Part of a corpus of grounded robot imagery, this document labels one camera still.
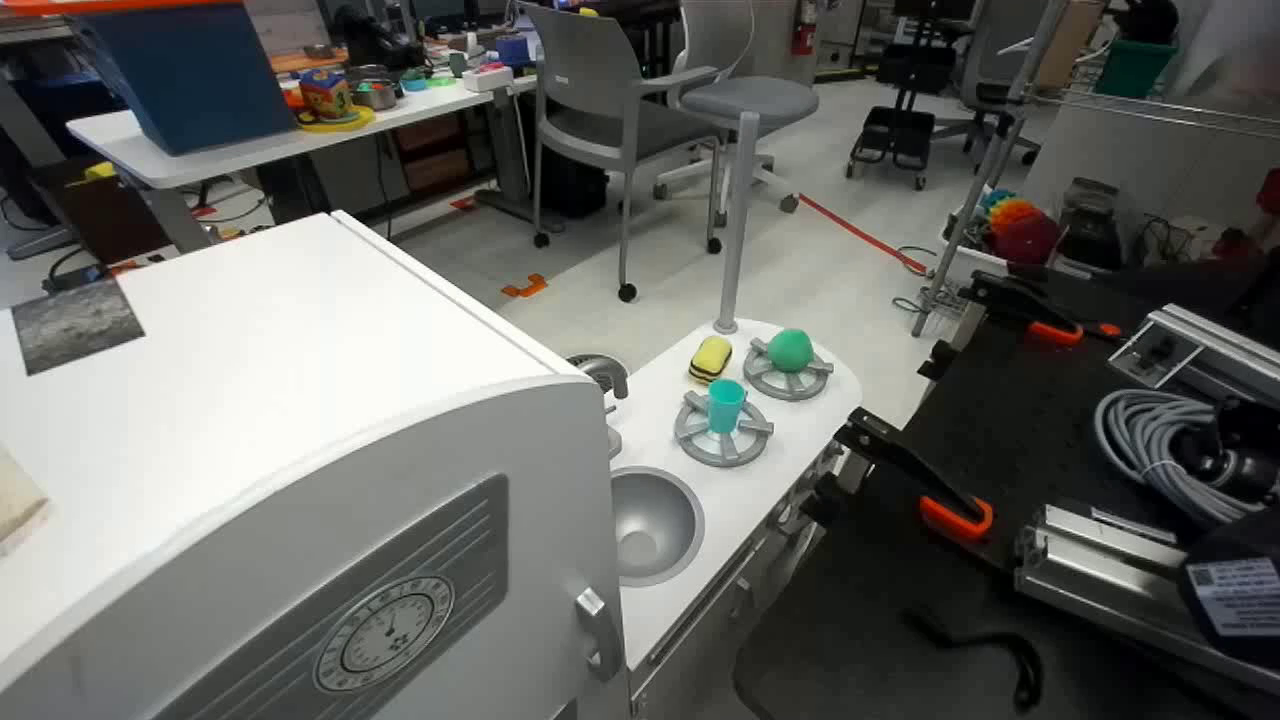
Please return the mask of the red and yellow plush ball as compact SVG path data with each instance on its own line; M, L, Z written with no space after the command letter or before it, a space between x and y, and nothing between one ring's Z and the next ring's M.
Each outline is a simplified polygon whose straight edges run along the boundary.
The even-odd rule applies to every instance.
M1001 199L990 214L990 234L994 247L1018 267L1042 267L1059 242L1059 225L1033 199Z

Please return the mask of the yellow sponge block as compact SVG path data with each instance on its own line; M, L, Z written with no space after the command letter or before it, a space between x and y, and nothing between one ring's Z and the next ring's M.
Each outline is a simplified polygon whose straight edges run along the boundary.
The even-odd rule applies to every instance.
M734 363L734 345L726 337L704 337L690 362L690 378L708 386Z

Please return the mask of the teal plastic cup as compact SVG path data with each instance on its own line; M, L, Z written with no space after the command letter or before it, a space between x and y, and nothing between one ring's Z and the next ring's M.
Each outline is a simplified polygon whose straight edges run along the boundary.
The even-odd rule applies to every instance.
M734 433L739 411L744 411L744 405L750 405L750 391L744 391L739 380L717 380L708 387L708 430L714 433Z

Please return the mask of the grey stove burner grate near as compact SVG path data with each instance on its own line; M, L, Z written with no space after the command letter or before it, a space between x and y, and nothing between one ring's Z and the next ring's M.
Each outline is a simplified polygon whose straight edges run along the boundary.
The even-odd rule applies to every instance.
M762 461L773 433L775 423L757 405L744 405L728 430L717 430L714 400L699 391L679 400L674 423L675 449L708 470L739 470Z

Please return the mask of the grey stove burner grate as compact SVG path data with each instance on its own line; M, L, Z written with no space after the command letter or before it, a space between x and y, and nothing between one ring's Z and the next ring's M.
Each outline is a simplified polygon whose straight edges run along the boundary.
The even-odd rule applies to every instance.
M708 470L739 470L762 461L773 433L775 423L757 405L744 405L728 430L717 430L714 400L699 391L679 400L674 423L675 449Z
M768 363L768 341L750 345L744 380L773 400L812 400L828 387L834 363L815 358L804 374L780 374Z

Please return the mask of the grey stove burner grate far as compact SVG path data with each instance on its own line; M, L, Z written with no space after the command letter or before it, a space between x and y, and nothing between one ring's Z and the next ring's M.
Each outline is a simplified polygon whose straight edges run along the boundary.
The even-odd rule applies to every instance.
M780 374L768 363L768 341L750 345L744 380L773 400L812 400L828 387L834 363L815 358L804 374Z

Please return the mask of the grey toy sink bowl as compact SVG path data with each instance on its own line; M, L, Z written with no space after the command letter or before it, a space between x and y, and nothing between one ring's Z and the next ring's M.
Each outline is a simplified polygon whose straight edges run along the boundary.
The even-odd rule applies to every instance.
M699 554L698 493L656 470L613 478L618 569L624 585L665 585Z

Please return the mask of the orange floor tape strip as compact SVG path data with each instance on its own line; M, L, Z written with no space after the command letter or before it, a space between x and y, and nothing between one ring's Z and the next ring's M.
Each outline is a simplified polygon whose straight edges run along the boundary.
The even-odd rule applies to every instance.
M797 199L801 209L824 218L828 225L836 225L842 234L857 238L859 246L870 246L874 254L897 259L905 273L914 275L927 275L927 265L914 259L910 254L891 247L890 242L866 234L859 225L851 225L849 218L834 214L828 206L812 199L801 192Z

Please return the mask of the grey vertical faucet pole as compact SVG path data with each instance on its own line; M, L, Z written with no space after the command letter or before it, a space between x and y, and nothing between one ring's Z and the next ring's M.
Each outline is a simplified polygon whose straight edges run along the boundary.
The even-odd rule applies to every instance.
M717 332L728 332L728 337L737 332L757 139L762 139L762 111L739 111L737 152L728 173L728 242L726 242L726 281L722 281L722 313L717 313Z

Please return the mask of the grey swivel office chair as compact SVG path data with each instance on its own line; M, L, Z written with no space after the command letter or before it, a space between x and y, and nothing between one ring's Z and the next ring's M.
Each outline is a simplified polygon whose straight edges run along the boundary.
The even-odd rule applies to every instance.
M809 120L820 108L809 86L752 69L757 28L757 0L679 0L675 69L698 73L698 86L679 88L674 105L726 135L737 135L744 111L762 116L762 131Z

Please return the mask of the white toy kitchen unit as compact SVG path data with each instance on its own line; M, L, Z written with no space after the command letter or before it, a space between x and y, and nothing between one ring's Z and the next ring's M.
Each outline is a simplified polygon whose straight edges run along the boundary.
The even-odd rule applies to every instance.
M762 461L674 440L665 351L566 362L346 214L0 323L0 720L630 720L643 668L836 458L859 380L744 380ZM618 569L613 478L699 502L665 585Z

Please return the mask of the blue storage bin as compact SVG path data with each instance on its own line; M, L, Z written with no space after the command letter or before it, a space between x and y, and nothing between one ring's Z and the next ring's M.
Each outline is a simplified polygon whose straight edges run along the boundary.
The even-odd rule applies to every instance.
M170 156L298 123L242 0L79 16L75 38Z

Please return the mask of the orange handled clamp near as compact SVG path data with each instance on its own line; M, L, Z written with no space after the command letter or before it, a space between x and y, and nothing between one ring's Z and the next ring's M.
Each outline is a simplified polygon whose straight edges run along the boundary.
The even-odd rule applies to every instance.
M919 485L917 516L955 540L955 546L983 546L996 530L996 507L964 489L955 489L927 458L919 458L901 430L886 416L857 409L836 440L866 458L870 463L890 463Z

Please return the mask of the orange handled clamp far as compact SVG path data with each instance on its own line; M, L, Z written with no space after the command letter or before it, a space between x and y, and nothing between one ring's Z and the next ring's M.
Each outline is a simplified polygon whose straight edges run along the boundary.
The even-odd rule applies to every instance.
M1124 337L1121 323L1110 319L1075 319L1059 304L1053 304L1042 288L1020 285L1011 275L978 273L964 288L964 301L983 304L996 318L1011 318L1042 345L1075 350L1084 341L1116 345Z

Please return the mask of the aluminium extrusion rail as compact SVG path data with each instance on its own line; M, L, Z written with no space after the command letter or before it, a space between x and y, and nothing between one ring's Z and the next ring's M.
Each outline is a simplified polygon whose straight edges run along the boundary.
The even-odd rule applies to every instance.
M1197 629L1175 587L1180 565L1183 554L1156 535L1045 503L1018 540L1011 585L1067 616L1275 697L1275 668L1229 657Z

